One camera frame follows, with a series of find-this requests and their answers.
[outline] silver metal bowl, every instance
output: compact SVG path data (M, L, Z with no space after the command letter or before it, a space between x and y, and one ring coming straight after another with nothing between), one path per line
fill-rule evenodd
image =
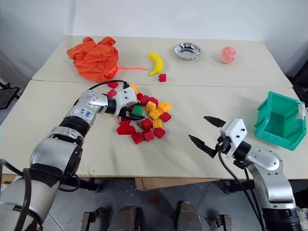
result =
M175 54L182 60L190 61L198 58L200 55L200 47L194 43L183 42L175 47Z

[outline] white wall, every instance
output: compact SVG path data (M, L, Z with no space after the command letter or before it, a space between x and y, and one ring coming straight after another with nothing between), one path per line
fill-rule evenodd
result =
M292 76L308 57L307 11L307 0L0 0L0 74L25 84L71 34L262 39Z

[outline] toy block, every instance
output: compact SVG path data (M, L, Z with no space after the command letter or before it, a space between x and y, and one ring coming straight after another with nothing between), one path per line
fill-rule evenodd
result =
M132 134L135 134L136 133L136 130L133 126L119 126L117 129L116 129L117 133L119 135L132 135Z
M155 128L154 129L154 135L158 138L162 138L165 135L166 131L163 130L162 128Z
M127 127L130 124L129 119L124 119L120 121L120 127Z
M153 128L162 128L162 121L161 120L154 120L153 121Z
M146 106L149 100L150 100L150 97L147 95L144 95L143 98L140 100L140 102L143 106Z
M119 86L119 84L117 82L113 82L113 83L108 83L108 86L115 89L117 86Z
M138 99L138 101L140 101L142 98L143 98L143 94L138 93L138 94L137 94L137 99Z
M172 105L162 101L159 105L158 105L159 110L161 110L162 112L167 112L172 108Z
M137 87L134 83L131 83L129 86L134 89L136 95L139 93L139 91L137 90Z
M156 104L156 107L158 106L158 99L151 97L150 101Z
M146 107L145 107L145 110L147 112L151 112L152 110L155 110L156 109L156 104L152 101L149 101L147 104L146 104Z
M159 82L166 82L167 81L167 75L166 74L160 74L158 76Z
M132 139L134 140L135 144L138 144L144 141L144 137L140 132L131 135Z
M131 111L132 114L142 115L143 107L140 105L134 105L133 110Z
M154 140L154 138L155 138L154 133L151 130L150 131L144 131L143 136L144 136L144 138L147 142L149 142L150 140Z
M149 113L149 117L152 120L157 120L162 113L163 113L162 111L155 109Z
M113 89L111 89L108 93L107 93L107 95L108 95L108 97L111 99L112 97L114 97L114 96L116 96L116 91L115 90L113 90Z
M167 122L168 120L171 119L171 115L168 112L164 112L160 115L159 118L163 120L164 122Z
M141 126L143 130L149 131L153 128L153 123L149 118L146 118L143 121L141 121Z

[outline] red foam cube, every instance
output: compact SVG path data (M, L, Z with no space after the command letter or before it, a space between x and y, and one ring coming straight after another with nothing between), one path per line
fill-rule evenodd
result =
M159 118L164 122L167 122L168 120L171 119L171 115L168 112L164 112L159 116Z
M149 131L153 128L153 122L149 118L146 118L143 121L141 121L141 126L143 130Z
M144 95L144 96L142 97L142 99L140 100L140 102L141 102L141 104L142 104L143 106L146 106L146 104L148 103L149 100L150 100L150 97L147 96L147 95Z
M115 89L117 86L119 86L119 84L117 82L113 82L113 83L108 83L108 86Z
M166 82L167 81L167 75L166 74L160 74L158 76L159 82Z
M154 97L151 97L149 101L155 103L155 104L156 104L156 107L158 107L158 99L156 99L156 98L154 98Z
M165 135L166 131L162 128L155 128L154 129L154 135L158 138L162 138Z
M135 144L138 144L138 143L144 141L144 137L140 132L137 132L137 133L131 135L131 137L133 138Z
M113 89L111 89L108 93L107 93L107 95L108 95L108 97L111 99L112 97L114 97L114 96L116 96L116 91L115 90L113 90Z
M128 126L129 124L130 124L129 119L124 119L120 121L120 127L125 127L125 126Z
M119 126L116 131L119 135L133 135L136 133L136 129L131 125Z
M154 138L155 138L154 133L151 130L150 131L144 131L143 136L144 136L144 138L147 142L149 142L150 140L154 140Z
M138 93L138 94L137 94L137 99L138 99L138 101L140 101L142 98L143 98L143 94Z

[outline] yellow lego brick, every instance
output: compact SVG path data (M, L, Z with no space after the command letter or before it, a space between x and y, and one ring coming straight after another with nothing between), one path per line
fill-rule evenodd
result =
M162 113L162 111L155 109L149 113L149 117L152 120L157 120Z
M162 112L167 112L172 108L172 105L162 101L159 105L158 105L158 109L161 110Z
M137 90L137 87L134 83L131 83L129 86L134 89L136 95L139 93L139 91Z
M153 128L162 128L162 121L161 120L154 120L153 121Z
M147 112L151 112L152 110L155 110L156 109L156 104L152 101L149 101L147 104L146 104L146 107L145 107L145 110Z

